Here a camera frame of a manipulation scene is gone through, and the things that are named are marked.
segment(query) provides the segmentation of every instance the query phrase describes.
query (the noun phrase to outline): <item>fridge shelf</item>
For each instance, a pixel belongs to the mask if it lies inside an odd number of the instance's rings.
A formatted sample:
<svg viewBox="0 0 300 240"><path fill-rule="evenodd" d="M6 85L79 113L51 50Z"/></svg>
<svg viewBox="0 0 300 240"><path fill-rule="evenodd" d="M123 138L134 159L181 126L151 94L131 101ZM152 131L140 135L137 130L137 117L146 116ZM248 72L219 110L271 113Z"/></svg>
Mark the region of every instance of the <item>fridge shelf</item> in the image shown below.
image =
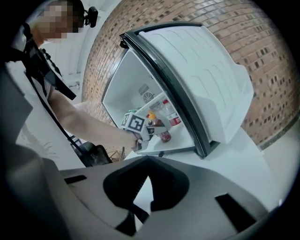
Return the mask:
<svg viewBox="0 0 300 240"><path fill-rule="evenodd" d="M154 136L150 140L147 149L142 150L137 154L159 155L194 150L194 141L183 123L173 126L169 130L169 133L172 137L170 141L162 142L159 136Z"/></svg>
<svg viewBox="0 0 300 240"><path fill-rule="evenodd" d="M139 114L145 117L148 114L148 110L157 111L163 107L163 100L167 99L167 96L164 92L158 94L150 102L146 103L143 107L136 111L136 114Z"/></svg>

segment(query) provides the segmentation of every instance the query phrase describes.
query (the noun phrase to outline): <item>white mini fridge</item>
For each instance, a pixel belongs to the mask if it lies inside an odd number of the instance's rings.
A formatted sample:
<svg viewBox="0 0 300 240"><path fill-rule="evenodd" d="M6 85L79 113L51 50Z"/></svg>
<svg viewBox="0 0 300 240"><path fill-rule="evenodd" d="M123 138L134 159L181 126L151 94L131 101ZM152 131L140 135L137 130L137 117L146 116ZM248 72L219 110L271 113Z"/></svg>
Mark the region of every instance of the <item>white mini fridge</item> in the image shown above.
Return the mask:
<svg viewBox="0 0 300 240"><path fill-rule="evenodd" d="M129 110L159 116L168 100L181 119L169 142L151 139L142 155L195 151L208 156L239 130L253 97L245 67L200 23L167 22L120 35L125 48L102 96L117 127Z"/></svg>

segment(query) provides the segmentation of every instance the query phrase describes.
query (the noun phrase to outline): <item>curved brick wall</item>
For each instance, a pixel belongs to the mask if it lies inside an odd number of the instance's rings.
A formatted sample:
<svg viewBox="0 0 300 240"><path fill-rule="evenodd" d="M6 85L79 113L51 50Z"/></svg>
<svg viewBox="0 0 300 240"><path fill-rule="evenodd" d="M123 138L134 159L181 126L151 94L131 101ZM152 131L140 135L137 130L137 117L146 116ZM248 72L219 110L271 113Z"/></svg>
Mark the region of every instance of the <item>curved brick wall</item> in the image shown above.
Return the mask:
<svg viewBox="0 0 300 240"><path fill-rule="evenodd" d="M119 34L167 21L200 22L251 76L255 95L242 127L256 144L281 132L299 111L299 77L284 39L264 12L248 0L123 0L98 34L85 69L82 97L88 112L111 123L100 104L120 59Z"/></svg>

